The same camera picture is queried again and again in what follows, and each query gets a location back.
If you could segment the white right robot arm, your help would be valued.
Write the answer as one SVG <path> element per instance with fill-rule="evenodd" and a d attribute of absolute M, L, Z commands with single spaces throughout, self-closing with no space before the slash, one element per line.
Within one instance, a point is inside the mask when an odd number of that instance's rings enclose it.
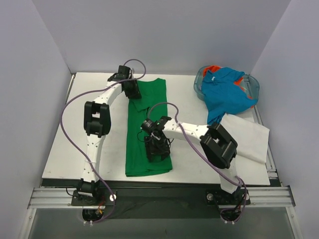
<path fill-rule="evenodd" d="M 144 143 L 150 162 L 163 161 L 170 156 L 172 140 L 185 140 L 219 174 L 221 199 L 233 203 L 239 197 L 237 189 L 243 183 L 232 162 L 237 155 L 238 143 L 221 124 L 196 125 L 163 116 L 157 121 L 145 119 L 141 130 L 146 133 Z"/>

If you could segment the green t shirt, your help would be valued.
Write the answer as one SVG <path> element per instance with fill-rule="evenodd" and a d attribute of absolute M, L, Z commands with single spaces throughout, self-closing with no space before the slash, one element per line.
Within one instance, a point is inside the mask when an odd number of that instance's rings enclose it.
<path fill-rule="evenodd" d="M 172 170 L 171 158 L 164 160 L 154 156 L 152 162 L 147 158 L 145 140 L 148 134 L 141 130 L 149 109 L 167 101 L 166 80 L 157 78 L 150 82 L 138 81 L 141 99 L 130 99 L 128 104 L 128 130 L 126 145 L 125 175 L 127 177 L 152 176 Z"/>

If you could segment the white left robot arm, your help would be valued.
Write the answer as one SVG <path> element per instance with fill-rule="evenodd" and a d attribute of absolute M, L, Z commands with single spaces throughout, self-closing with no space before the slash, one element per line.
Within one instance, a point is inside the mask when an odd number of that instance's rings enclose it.
<path fill-rule="evenodd" d="M 120 65 L 117 73 L 107 82 L 108 90 L 104 90 L 93 101 L 84 105 L 84 130 L 87 135 L 86 155 L 89 157 L 85 164 L 77 192 L 83 195 L 89 205 L 97 204 L 101 199 L 99 191 L 99 163 L 102 146 L 106 135 L 111 129 L 110 106 L 118 95 L 124 93 L 128 99 L 141 99 L 137 80 L 133 79 L 133 70 Z"/>

